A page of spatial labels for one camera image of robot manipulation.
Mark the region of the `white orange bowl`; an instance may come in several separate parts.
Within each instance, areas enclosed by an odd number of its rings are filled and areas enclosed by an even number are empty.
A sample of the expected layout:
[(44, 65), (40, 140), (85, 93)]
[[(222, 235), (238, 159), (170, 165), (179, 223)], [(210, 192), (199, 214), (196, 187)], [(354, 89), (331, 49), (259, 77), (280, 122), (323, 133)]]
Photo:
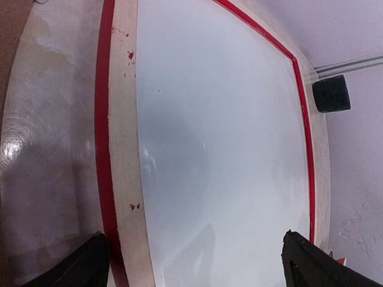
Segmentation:
[(334, 256), (334, 253), (333, 253), (333, 250), (329, 250), (328, 252), (328, 256), (331, 257), (332, 259), (336, 260), (338, 263), (340, 263), (341, 265), (343, 266), (346, 266), (346, 257), (342, 257), (342, 258), (335, 258)]

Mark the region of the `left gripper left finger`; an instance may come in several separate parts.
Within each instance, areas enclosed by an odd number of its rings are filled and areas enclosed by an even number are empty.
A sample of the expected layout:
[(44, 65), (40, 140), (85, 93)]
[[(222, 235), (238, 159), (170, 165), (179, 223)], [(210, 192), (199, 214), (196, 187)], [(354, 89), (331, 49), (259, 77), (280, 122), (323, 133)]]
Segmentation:
[(107, 286), (110, 249), (103, 233), (97, 233), (52, 269), (25, 286)]

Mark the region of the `cat and books photo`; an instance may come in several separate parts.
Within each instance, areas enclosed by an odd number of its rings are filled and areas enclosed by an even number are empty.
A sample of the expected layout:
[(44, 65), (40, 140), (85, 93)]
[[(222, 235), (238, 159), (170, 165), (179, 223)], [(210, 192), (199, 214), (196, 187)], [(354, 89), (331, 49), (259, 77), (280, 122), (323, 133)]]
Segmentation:
[(157, 286), (284, 286), (309, 234), (293, 65), (214, 1), (140, 1), (142, 187)]

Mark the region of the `dark green mug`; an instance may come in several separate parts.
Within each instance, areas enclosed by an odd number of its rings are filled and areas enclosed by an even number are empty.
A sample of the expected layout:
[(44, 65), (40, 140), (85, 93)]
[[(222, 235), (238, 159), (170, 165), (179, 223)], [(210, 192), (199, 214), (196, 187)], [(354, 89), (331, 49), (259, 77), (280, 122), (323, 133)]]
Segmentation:
[(351, 109), (347, 84), (343, 75), (319, 80), (312, 85), (316, 107), (321, 113)]

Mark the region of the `red wooden picture frame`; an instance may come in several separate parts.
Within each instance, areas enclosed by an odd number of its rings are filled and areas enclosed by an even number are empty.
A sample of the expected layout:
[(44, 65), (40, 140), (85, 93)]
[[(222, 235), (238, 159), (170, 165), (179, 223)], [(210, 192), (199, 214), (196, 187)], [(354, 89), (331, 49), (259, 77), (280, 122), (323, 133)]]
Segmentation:
[[(136, 59), (139, 2), (105, 1), (96, 68), (97, 175), (117, 286), (157, 286), (147, 231), (139, 146)], [(312, 94), (312, 84), (318, 75), (282, 26), (256, 1), (214, 2), (267, 39), (293, 65), (309, 177), (309, 234), (301, 235), (327, 250), (330, 159), (326, 119), (318, 112)]]

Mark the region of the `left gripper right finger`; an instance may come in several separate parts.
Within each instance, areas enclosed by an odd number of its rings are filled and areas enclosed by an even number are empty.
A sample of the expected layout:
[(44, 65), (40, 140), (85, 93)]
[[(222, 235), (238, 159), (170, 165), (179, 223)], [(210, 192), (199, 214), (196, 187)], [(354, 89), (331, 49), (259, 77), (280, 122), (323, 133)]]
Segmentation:
[(281, 256), (287, 286), (380, 286), (341, 265), (295, 231), (286, 232)]

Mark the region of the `right aluminium post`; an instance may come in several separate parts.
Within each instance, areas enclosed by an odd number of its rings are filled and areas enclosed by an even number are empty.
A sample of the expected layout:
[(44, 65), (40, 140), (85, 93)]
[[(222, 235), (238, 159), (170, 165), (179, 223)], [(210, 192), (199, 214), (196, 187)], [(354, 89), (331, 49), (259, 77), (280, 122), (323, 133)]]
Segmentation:
[(319, 78), (328, 78), (381, 65), (382, 53), (376, 53), (314, 69)]

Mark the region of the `brown backing board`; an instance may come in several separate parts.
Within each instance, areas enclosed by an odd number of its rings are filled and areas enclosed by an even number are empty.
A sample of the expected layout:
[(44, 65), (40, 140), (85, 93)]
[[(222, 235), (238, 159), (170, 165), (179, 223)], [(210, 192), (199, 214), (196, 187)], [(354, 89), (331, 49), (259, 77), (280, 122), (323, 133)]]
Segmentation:
[(1, 0), (1, 123), (10, 73), (33, 0)]

